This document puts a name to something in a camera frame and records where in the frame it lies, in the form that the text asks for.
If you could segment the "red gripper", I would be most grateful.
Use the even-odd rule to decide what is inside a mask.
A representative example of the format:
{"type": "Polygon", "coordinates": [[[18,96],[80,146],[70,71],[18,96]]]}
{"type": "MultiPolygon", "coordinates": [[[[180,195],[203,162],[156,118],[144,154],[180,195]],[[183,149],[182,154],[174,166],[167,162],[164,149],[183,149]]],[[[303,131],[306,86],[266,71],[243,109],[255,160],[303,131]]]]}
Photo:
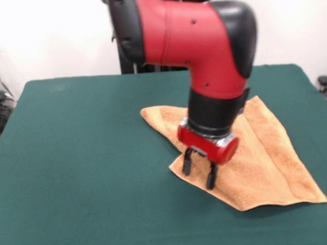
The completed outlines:
{"type": "Polygon", "coordinates": [[[199,135],[188,126],[187,117],[179,122],[177,137],[187,147],[184,153],[182,168],[184,175],[188,176],[191,173],[191,156],[193,150],[195,150],[211,161],[206,189],[214,189],[217,178],[217,166],[218,164],[229,162],[232,159],[239,146],[239,138],[232,133],[223,138],[208,138],[199,135]]]}

